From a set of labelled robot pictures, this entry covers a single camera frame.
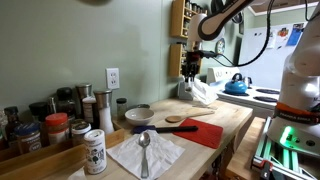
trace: red lid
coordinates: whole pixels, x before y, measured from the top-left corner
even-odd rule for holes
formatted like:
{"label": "red lid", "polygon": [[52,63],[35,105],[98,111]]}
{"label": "red lid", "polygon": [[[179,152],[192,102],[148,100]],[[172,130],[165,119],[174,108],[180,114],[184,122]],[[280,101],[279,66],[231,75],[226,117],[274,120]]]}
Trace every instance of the red lid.
{"label": "red lid", "polygon": [[55,113],[46,117],[46,125],[55,126],[68,121],[67,113]]}

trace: white refrigerator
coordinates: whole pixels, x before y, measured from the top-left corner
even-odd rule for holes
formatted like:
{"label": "white refrigerator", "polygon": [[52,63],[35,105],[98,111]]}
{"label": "white refrigerator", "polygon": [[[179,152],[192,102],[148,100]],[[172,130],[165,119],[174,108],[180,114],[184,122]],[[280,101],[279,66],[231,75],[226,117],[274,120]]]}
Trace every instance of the white refrigerator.
{"label": "white refrigerator", "polygon": [[[280,89],[286,57],[296,48],[306,22],[271,26],[270,38],[263,54],[253,63],[240,67],[252,85]],[[267,27],[246,29],[242,38],[239,64],[255,58],[266,40]]]}

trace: blue kettle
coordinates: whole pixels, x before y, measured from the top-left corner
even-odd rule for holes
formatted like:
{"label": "blue kettle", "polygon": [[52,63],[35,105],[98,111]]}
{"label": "blue kettle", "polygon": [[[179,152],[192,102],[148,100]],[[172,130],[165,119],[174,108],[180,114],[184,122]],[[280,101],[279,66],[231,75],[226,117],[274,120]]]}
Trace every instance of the blue kettle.
{"label": "blue kettle", "polygon": [[225,85],[225,92],[228,94],[245,94],[248,86],[243,82],[242,75],[236,73],[233,75],[230,82],[227,82]]}

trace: kettle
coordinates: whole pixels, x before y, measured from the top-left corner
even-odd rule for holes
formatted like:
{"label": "kettle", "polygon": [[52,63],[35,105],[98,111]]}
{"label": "kettle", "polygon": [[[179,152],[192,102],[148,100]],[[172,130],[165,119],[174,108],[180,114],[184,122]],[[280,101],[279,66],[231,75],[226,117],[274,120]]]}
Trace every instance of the kettle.
{"label": "kettle", "polygon": [[251,77],[243,77],[242,81],[247,85],[248,89],[251,89],[250,84],[252,84]]}
{"label": "kettle", "polygon": [[248,86],[243,82],[240,73],[234,74],[231,81],[225,84],[225,92],[229,94],[244,94],[247,89]]}

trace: green light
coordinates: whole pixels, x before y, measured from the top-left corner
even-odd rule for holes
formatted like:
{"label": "green light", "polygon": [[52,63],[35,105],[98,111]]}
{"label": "green light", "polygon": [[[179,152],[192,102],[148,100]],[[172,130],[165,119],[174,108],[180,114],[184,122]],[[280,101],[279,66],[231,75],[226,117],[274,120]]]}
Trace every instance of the green light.
{"label": "green light", "polygon": [[291,132],[291,129],[292,129],[291,126],[287,126],[284,129],[284,131],[282,133],[282,136],[280,138],[280,143],[281,144],[285,144],[286,143],[287,137],[288,137],[289,133]]}

